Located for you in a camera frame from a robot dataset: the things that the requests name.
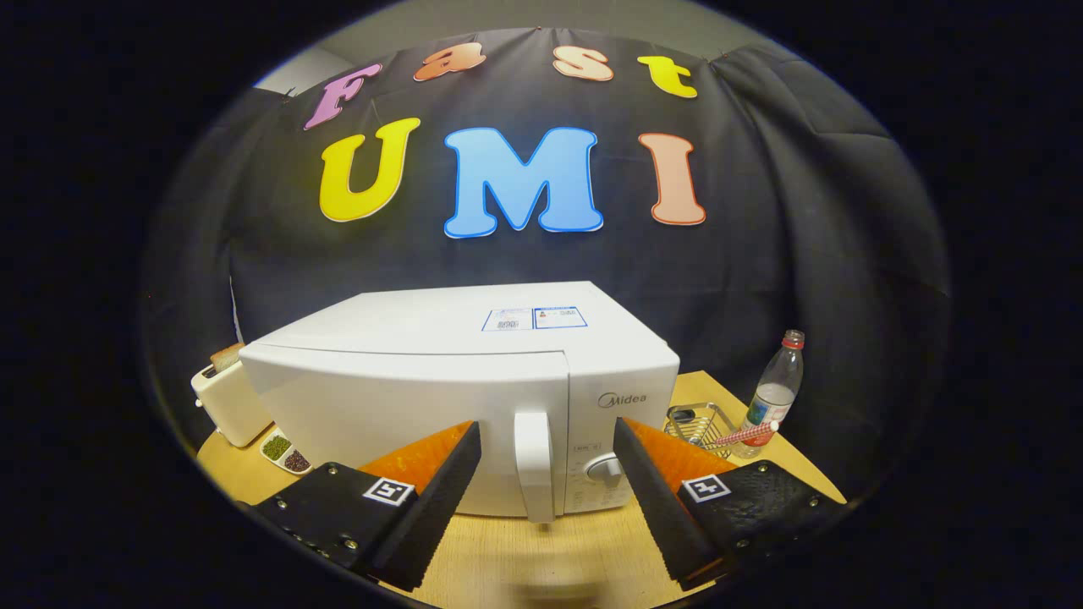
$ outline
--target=wooden table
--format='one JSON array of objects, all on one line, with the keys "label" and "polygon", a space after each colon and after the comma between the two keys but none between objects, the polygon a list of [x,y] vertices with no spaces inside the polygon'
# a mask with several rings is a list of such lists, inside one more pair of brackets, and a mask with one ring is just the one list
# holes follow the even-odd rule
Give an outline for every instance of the wooden table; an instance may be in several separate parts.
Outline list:
[{"label": "wooden table", "polygon": [[[706,373],[678,376],[671,403],[699,402],[715,402],[734,423],[744,418],[746,405]],[[658,416],[661,424],[665,413]],[[298,479],[260,455],[259,445],[273,429],[274,425],[245,449],[211,433],[196,458],[227,495],[260,503]],[[760,458],[778,463],[835,501],[846,501],[782,433],[752,461]],[[736,456],[729,461],[751,463]],[[669,602],[709,585],[714,584],[684,593],[669,580],[643,513],[632,500],[621,508],[562,516],[549,524],[457,514],[436,548],[423,585],[406,596],[449,609],[641,608]]]}]

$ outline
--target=plastic bottle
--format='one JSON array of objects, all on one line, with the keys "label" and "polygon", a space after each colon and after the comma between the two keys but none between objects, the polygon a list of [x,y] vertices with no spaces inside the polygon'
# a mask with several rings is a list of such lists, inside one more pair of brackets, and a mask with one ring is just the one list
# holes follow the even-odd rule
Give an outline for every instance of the plastic bottle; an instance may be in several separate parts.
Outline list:
[{"label": "plastic bottle", "polygon": [[[787,329],[782,337],[782,349],[771,358],[756,384],[756,394],[748,404],[748,414],[745,415],[741,429],[770,420],[782,423],[801,387],[801,374],[805,372],[805,361],[801,359],[804,347],[805,334]],[[773,437],[772,432],[738,442],[731,448],[731,452],[741,458],[753,458]]]}]

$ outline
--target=barcode sticker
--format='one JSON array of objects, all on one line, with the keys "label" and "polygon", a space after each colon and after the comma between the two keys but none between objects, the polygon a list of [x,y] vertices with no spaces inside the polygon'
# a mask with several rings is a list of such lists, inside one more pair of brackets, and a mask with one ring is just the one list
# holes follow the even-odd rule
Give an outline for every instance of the barcode sticker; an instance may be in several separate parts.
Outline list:
[{"label": "barcode sticker", "polygon": [[482,332],[534,329],[531,311],[533,309],[494,309],[488,312],[481,329]]},{"label": "barcode sticker", "polygon": [[579,310],[575,307],[542,307],[534,309],[534,327],[549,329],[554,327],[586,327]]}]

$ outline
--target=metal wire basket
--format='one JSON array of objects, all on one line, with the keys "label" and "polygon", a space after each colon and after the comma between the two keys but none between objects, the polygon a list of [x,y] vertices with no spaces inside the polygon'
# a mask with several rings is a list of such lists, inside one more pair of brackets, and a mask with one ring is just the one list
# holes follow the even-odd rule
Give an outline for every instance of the metal wire basket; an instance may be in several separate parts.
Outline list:
[{"label": "metal wire basket", "polygon": [[715,442],[736,430],[733,422],[714,402],[682,404],[666,411],[666,433],[722,458],[730,456],[730,445]]}]

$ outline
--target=yellow letter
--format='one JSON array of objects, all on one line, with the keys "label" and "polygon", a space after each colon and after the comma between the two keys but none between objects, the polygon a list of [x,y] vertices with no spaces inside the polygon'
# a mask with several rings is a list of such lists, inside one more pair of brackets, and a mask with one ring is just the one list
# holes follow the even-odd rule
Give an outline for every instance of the yellow letter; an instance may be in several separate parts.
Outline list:
[{"label": "yellow letter", "polygon": [[336,222],[349,222],[382,209],[399,191],[406,161],[406,137],[418,125],[421,121],[417,118],[404,118],[389,122],[376,132],[376,137],[383,140],[380,168],[373,185],[360,193],[350,191],[350,167],[353,154],[365,142],[365,137],[351,135],[327,146],[321,155],[324,177],[319,182],[319,209],[324,216]]},{"label": "yellow letter", "polygon": [[664,57],[662,55],[654,55],[650,57],[637,57],[641,64],[647,64],[651,68],[651,80],[666,93],[677,95],[678,98],[692,99],[695,96],[695,89],[681,85],[681,76],[692,76],[692,73],[688,68],[681,67],[674,63],[669,57]]}]

